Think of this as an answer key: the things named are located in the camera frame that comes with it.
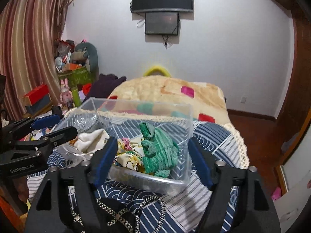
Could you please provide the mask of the green cardboard box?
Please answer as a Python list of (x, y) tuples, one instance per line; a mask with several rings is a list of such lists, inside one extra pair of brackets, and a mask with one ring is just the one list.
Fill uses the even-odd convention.
[(80, 88), (85, 84), (95, 81), (95, 74), (90, 73), (86, 67), (81, 67), (76, 70), (67, 70), (58, 73), (59, 81), (67, 79), (70, 88)]

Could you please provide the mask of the beige plush blanket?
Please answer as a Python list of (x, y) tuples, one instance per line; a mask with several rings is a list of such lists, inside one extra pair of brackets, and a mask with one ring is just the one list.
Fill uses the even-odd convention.
[(193, 117), (204, 114), (214, 118), (216, 124), (230, 123), (222, 90), (210, 83), (194, 83), (160, 75), (125, 81), (117, 86), (111, 97), (118, 100), (190, 104)]

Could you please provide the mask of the white drawstring pouch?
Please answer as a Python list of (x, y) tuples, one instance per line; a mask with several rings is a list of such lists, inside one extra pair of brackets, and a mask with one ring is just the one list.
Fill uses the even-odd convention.
[(84, 154), (92, 154), (104, 148), (110, 136), (105, 129), (97, 129), (91, 133), (80, 133), (73, 147)]

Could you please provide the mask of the grey green plush toy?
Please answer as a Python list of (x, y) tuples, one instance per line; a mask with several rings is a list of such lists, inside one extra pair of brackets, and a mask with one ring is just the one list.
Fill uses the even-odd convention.
[(99, 60), (95, 46), (89, 42), (77, 44), (71, 54), (70, 63), (86, 67), (89, 73), (98, 72)]

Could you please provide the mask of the wooden room door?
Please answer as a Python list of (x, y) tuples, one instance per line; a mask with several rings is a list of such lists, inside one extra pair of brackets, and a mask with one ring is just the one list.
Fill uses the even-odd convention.
[(310, 110), (310, 21), (303, 9), (292, 10), (294, 60), (286, 97), (277, 118), (284, 142), (303, 128)]

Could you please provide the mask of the red box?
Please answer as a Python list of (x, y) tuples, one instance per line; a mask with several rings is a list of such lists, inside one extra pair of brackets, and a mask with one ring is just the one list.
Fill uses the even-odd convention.
[(42, 99), (45, 95), (49, 94), (48, 86), (42, 84), (33, 90), (29, 91), (21, 98), (23, 106), (32, 106)]

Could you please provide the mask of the pink bunny plush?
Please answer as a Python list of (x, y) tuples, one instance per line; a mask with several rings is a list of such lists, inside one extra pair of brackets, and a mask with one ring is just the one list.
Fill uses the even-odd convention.
[(61, 80), (61, 86), (60, 86), (60, 101), (63, 106), (66, 106), (68, 109), (74, 107), (74, 102), (73, 102), (73, 95), (72, 92), (70, 91), (70, 87), (68, 84), (67, 78)]

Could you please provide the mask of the white sliding wardrobe door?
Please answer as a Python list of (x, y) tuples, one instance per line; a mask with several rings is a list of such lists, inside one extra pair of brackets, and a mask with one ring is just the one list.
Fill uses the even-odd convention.
[(291, 190), (310, 171), (310, 127), (298, 144), (294, 153), (289, 157), (282, 167), (285, 177), (286, 191)]

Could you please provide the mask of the cartoon print cream cloth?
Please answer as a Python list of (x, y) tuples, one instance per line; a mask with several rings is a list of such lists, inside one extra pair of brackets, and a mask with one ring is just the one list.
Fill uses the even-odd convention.
[(114, 158), (114, 165), (145, 173), (142, 161), (144, 157), (144, 150), (141, 145), (142, 141), (142, 136), (117, 139), (118, 149)]

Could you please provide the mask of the striped brown curtain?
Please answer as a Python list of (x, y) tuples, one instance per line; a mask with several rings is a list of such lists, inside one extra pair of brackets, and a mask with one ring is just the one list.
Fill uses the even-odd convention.
[(12, 119), (22, 118), (22, 97), (42, 84), (52, 102), (59, 102), (55, 42), (63, 34), (68, 5), (69, 0), (9, 0), (1, 13), (4, 107)]

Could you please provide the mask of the green bottle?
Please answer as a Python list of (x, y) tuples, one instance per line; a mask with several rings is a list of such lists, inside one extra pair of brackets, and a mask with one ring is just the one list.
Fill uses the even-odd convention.
[(78, 88), (77, 87), (73, 87), (71, 89), (71, 92), (72, 92), (72, 99), (73, 99), (75, 107), (79, 107), (81, 105), (81, 100), (80, 100), (80, 97), (79, 97)]

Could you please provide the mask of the clear plastic storage box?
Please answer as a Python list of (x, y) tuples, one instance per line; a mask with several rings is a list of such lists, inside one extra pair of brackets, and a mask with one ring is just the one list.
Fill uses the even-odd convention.
[(179, 149), (178, 163), (168, 178), (147, 175), (122, 166), (112, 166), (108, 178), (138, 189), (172, 196), (186, 188), (190, 182), (188, 141), (193, 134), (192, 114), (189, 104), (91, 97), (79, 108), (69, 111), (55, 126), (55, 130), (73, 126), (80, 134), (103, 128), (109, 136), (127, 138), (138, 144), (143, 139), (139, 127), (141, 122), (161, 129)]

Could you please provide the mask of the green knitted cloth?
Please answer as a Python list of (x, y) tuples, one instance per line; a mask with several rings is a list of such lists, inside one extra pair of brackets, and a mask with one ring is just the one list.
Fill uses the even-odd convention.
[(171, 169), (178, 163), (178, 145), (161, 128), (141, 122), (139, 124), (143, 136), (141, 145), (144, 151), (142, 162), (146, 174), (168, 178)]

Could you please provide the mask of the red plush cushion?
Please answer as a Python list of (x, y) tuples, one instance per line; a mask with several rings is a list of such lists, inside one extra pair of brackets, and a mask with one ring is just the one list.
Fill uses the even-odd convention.
[(87, 83), (82, 86), (82, 92), (85, 96), (90, 92), (91, 87), (92, 87), (92, 83)]

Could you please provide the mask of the small wall monitor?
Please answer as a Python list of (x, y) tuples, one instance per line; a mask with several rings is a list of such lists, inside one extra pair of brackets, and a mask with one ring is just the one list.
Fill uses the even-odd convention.
[(179, 13), (148, 12), (144, 17), (145, 35), (179, 35)]

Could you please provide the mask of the blue white patterned tablecloth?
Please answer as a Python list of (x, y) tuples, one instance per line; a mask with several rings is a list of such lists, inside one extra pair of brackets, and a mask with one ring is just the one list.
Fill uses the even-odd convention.
[[(240, 147), (247, 148), (239, 132), (231, 124), (218, 125), (211, 122), (193, 121), (193, 135), (204, 150), (208, 150), (216, 157), (223, 160), (230, 167), (246, 169), (249, 159), (240, 160)], [(48, 158), (48, 166), (58, 166), (60, 169), (72, 166), (69, 159), (55, 149)], [(27, 185), (30, 191), (30, 202), (32, 202), (46, 171), (40, 171), (27, 177)], [(176, 195), (165, 195), (157, 192), (138, 189), (111, 179), (107, 179), (97, 189), (97, 197), (115, 199), (135, 212), (139, 204), (147, 197), (161, 196), (166, 206), (166, 216), (160, 232), (194, 232), (203, 216), (204, 210), (210, 200), (212, 191), (205, 187), (196, 173), (194, 164), (191, 165), (190, 182), (186, 188)], [(227, 211), (220, 232), (230, 230), (236, 208), (239, 188), (233, 186), (230, 192)], [(153, 232), (159, 219), (159, 203), (147, 205), (141, 216), (140, 232)]]

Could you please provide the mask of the dark purple cloth pile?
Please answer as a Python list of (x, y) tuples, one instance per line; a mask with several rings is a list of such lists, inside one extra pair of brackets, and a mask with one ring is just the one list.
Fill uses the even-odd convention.
[(100, 74), (98, 80), (90, 87), (84, 101), (88, 100), (90, 97), (108, 98), (113, 90), (126, 80), (127, 78), (125, 76), (117, 77), (114, 74)]

